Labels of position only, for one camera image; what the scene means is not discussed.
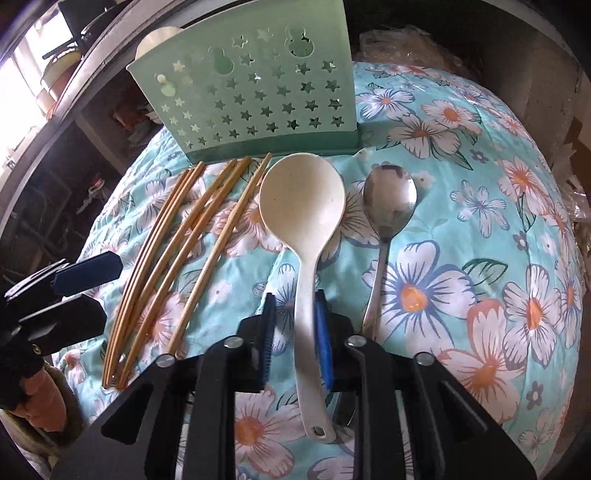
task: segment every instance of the light blue cloth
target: light blue cloth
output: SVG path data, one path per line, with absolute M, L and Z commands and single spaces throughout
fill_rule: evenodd
M 391 245 L 378 339 L 401 355 L 438 355 L 540 472 L 572 393 L 582 309 L 573 235 L 547 164 L 506 105 L 467 80 L 419 67 L 359 63 L 355 88 L 365 148 L 329 159 L 345 182 L 347 207 L 320 259 L 317 286 L 334 311 L 359 327 L 378 255 L 378 239 L 362 210 L 363 182 L 377 164 L 406 168 L 418 205 Z M 125 264 L 118 281 L 90 292 L 107 312 L 107 332 L 139 248 L 185 168 L 181 149 L 162 131 L 92 228 L 82 258 L 110 249 Z M 208 167 L 184 215 L 219 171 Z M 242 180 L 229 196 L 174 283 L 136 374 L 167 344 L 244 185 Z M 338 445 L 304 437 L 292 349 L 298 261 L 265 229 L 257 201 L 258 195 L 218 262 L 181 352 L 198 355 L 235 333 L 238 322 L 262 306 L 264 294 L 274 293 L 278 326 L 268 388 L 236 399 L 239 478 L 349 479 L 351 431 L 338 430 Z M 117 395 L 100 387 L 105 339 L 57 358 L 90 421 Z

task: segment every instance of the green plastic utensil holder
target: green plastic utensil holder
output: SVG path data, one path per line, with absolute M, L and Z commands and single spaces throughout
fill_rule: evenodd
M 358 148 L 342 0 L 252 1 L 127 68 L 194 164 Z

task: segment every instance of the metal screw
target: metal screw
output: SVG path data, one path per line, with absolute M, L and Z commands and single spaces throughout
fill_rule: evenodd
M 349 346 L 360 347 L 365 345 L 367 342 L 368 341 L 366 338 L 362 337 L 361 335 L 351 335 L 349 338 L 347 338 L 347 345 Z
M 158 365 L 160 368 L 166 368 L 170 367 L 170 365 L 174 365 L 175 361 L 176 360 L 173 355 L 170 355 L 170 353 L 165 353 L 156 359 L 156 365 Z
M 244 340 L 242 340 L 240 337 L 228 337 L 223 341 L 223 345 L 226 348 L 238 348 L 240 346 L 242 346 L 242 344 L 244 343 Z
M 419 365 L 429 367 L 435 363 L 435 357 L 428 352 L 417 353 L 414 357 Z

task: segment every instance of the spoon handle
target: spoon handle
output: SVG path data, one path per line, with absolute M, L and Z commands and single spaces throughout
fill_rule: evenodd
M 388 261 L 388 252 L 390 243 L 381 241 L 379 245 L 378 266 L 375 269 L 374 286 L 369 296 L 368 308 L 365 310 L 361 333 L 367 338 L 375 340 L 376 323 L 378 323 L 379 299 L 382 293 L 382 282 L 384 272 L 386 271 L 386 262 Z
M 317 442 L 332 443 L 336 439 L 336 434 L 326 411 L 316 359 L 315 277 L 316 262 L 300 261 L 294 311 L 295 386 L 306 435 Z

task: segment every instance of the wooden chopstick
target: wooden chopstick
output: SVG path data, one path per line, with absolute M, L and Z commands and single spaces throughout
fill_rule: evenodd
M 174 251 L 179 246 L 181 240 L 184 238 L 187 230 L 194 229 L 194 225 L 196 224 L 197 220 L 199 219 L 199 215 L 201 214 L 203 207 L 210 199 L 210 197 L 214 194 L 214 192 L 219 188 L 222 182 L 227 178 L 228 174 L 232 171 L 232 169 L 236 166 L 237 160 L 231 160 L 228 164 L 224 167 L 224 169 L 220 172 L 220 174 L 216 177 L 214 182 L 207 188 L 207 190 L 199 197 L 195 205 L 193 206 L 189 215 L 185 218 L 183 223 L 178 227 L 178 230 L 175 232 L 172 240 L 166 246 L 163 254 L 158 259 L 156 266 L 150 272 L 150 276 L 148 277 L 148 281 L 143 286 L 142 293 L 139 296 L 139 300 L 137 301 L 134 314 L 132 315 L 133 318 L 139 318 L 142 310 L 144 309 L 150 295 L 152 295 L 152 290 L 154 289 L 158 278 L 164 271 L 170 257 L 174 253 Z
M 121 349 L 128 338 L 130 329 L 127 323 L 129 322 L 129 314 L 139 296 L 139 288 L 141 288 L 141 284 L 151 266 L 158 247 L 170 228 L 178 209 L 204 169 L 205 164 L 201 162 L 197 167 L 188 170 L 186 174 L 183 173 L 179 178 L 163 208 L 159 211 L 154 227 L 150 230 L 148 238 L 140 250 L 142 255 L 138 256 L 134 271 L 125 287 L 128 295 L 123 299 L 119 307 L 116 329 L 112 330 L 111 341 L 109 342 L 112 344 L 112 349 L 108 352 L 110 355 L 105 356 L 105 368 L 103 369 L 104 388 L 108 388 L 111 384 L 111 377 L 119 361 Z
M 187 325 L 189 324 L 189 320 L 191 315 L 193 314 L 193 310 L 195 309 L 195 305 L 199 301 L 199 298 L 203 294 L 203 290 L 209 281 L 209 277 L 212 274 L 213 267 L 215 266 L 217 259 L 219 258 L 220 254 L 222 253 L 223 249 L 225 248 L 234 227 L 236 226 L 238 220 L 244 212 L 248 202 L 251 199 L 252 193 L 257 186 L 259 180 L 261 179 L 267 164 L 271 160 L 272 155 L 270 153 L 263 159 L 260 163 L 254 174 L 252 175 L 250 181 L 246 185 L 246 188 L 240 195 L 240 199 L 238 200 L 237 204 L 232 209 L 232 213 L 228 217 L 228 221 L 226 225 L 222 229 L 220 236 L 218 237 L 215 245 L 213 246 L 212 252 L 210 253 L 205 265 L 203 266 L 199 277 L 197 279 L 196 284 L 194 285 L 191 295 L 189 295 L 189 299 L 183 308 L 183 312 L 181 314 L 181 319 L 177 323 L 177 326 L 174 328 L 174 332 L 170 340 L 168 341 L 168 346 L 166 347 L 165 352 L 163 353 L 170 353 L 171 355 L 175 355 L 180 345 L 180 342 L 183 339 L 185 334 L 185 330 L 187 329 Z
M 105 352 L 105 364 L 103 366 L 103 377 L 102 377 L 103 388 L 108 388 L 111 383 L 112 370 L 110 369 L 110 364 L 111 364 L 110 359 L 113 356 L 113 348 L 115 345 L 115 339 L 118 336 L 117 332 L 120 331 L 120 329 L 121 329 L 122 309 L 123 309 L 124 304 L 127 303 L 127 301 L 128 301 L 129 294 L 131 292 L 131 287 L 134 282 L 134 278 L 138 274 L 137 266 L 139 265 L 141 260 L 145 257 L 146 250 L 150 246 L 152 239 L 156 234 L 157 227 L 162 222 L 163 213 L 170 208 L 170 204 L 174 200 L 174 196 L 182 188 L 183 184 L 187 181 L 187 177 L 190 173 L 191 173 L 191 170 L 185 170 L 184 172 L 181 173 L 181 176 L 178 178 L 173 191 L 168 196 L 168 198 L 166 198 L 166 201 L 164 202 L 162 209 L 158 213 L 158 216 L 156 217 L 156 220 L 154 222 L 154 226 L 149 231 L 148 236 L 146 237 L 146 240 L 144 241 L 141 248 L 139 249 L 138 258 L 136 260 L 136 263 L 135 263 L 134 269 L 131 273 L 131 276 L 130 276 L 129 280 L 127 281 L 127 283 L 125 284 L 125 289 L 124 289 L 123 295 L 121 297 L 121 302 L 119 303 L 119 309 L 117 311 L 115 321 L 113 322 L 113 326 L 111 327 L 111 335 L 109 338 L 109 343 L 107 345 L 107 350 Z
M 148 312 L 145 315 L 144 321 L 139 328 L 139 332 L 135 337 L 135 340 L 129 350 L 129 354 L 125 359 L 125 365 L 121 372 L 121 376 L 119 377 L 118 388 L 123 390 L 127 385 L 127 379 L 129 377 L 129 373 L 134 365 L 135 359 L 137 358 L 139 351 L 143 347 L 143 344 L 146 340 L 148 335 L 148 331 L 151 328 L 156 315 L 162 309 L 162 305 L 168 294 L 168 289 L 172 285 L 174 279 L 176 278 L 178 272 L 183 267 L 185 260 L 189 256 L 190 251 L 195 246 L 195 243 L 199 239 L 199 236 L 205 230 L 207 224 L 211 220 L 211 218 L 217 213 L 217 209 L 222 204 L 228 193 L 234 188 L 234 185 L 238 182 L 238 179 L 242 175 L 242 173 L 246 170 L 248 164 L 251 162 L 249 157 L 241 159 L 238 164 L 235 166 L 232 174 L 228 177 L 224 185 L 216 192 L 215 196 L 213 197 L 212 201 L 209 202 L 209 205 L 203 212 L 201 218 L 197 222 L 193 231 L 189 237 L 185 240 L 184 245 L 182 246 L 181 250 L 178 252 L 176 258 L 174 259 L 173 263 L 170 265 L 166 275 L 162 283 L 160 284 L 156 295 L 154 297 L 154 301 L 150 305 Z

